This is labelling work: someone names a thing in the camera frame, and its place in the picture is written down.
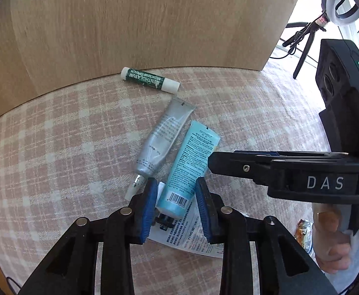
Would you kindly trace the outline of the person's hand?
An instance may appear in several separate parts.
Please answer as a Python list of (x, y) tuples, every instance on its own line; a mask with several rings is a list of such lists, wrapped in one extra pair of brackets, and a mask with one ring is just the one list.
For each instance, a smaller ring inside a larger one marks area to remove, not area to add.
[(344, 272), (350, 276), (359, 273), (359, 241), (342, 228), (344, 217), (333, 205), (312, 205), (313, 245), (320, 269), (328, 274)]

